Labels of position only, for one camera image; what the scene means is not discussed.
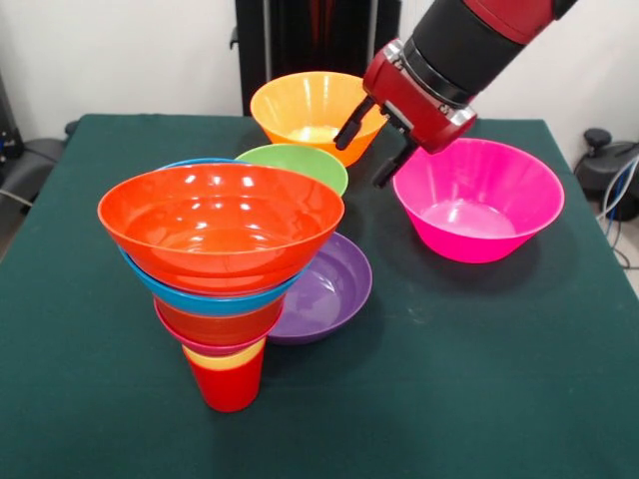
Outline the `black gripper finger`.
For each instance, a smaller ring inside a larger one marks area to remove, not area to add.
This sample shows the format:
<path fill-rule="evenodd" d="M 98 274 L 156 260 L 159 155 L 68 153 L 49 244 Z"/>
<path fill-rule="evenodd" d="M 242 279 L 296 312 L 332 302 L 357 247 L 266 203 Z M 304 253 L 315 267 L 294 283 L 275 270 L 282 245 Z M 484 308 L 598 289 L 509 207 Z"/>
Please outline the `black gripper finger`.
<path fill-rule="evenodd" d="M 371 180 L 372 184 L 378 189 L 383 189 L 418 148 L 418 143 L 407 139 L 402 149 L 394 157 L 386 160 L 375 172 Z"/>
<path fill-rule="evenodd" d="M 365 96 L 333 138 L 339 151 L 365 152 L 380 128 L 380 114 L 377 103 L 371 96 Z"/>

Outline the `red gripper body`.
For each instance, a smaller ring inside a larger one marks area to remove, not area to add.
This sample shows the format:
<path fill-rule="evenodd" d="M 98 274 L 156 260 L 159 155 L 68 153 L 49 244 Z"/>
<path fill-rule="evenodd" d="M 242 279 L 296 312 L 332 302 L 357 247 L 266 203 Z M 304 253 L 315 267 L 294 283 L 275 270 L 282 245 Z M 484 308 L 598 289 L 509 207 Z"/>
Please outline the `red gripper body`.
<path fill-rule="evenodd" d="M 373 57 L 363 76 L 363 88 L 408 138 L 438 153 L 466 133 L 477 115 L 465 104 L 453 104 L 415 79 L 398 39 Z"/>

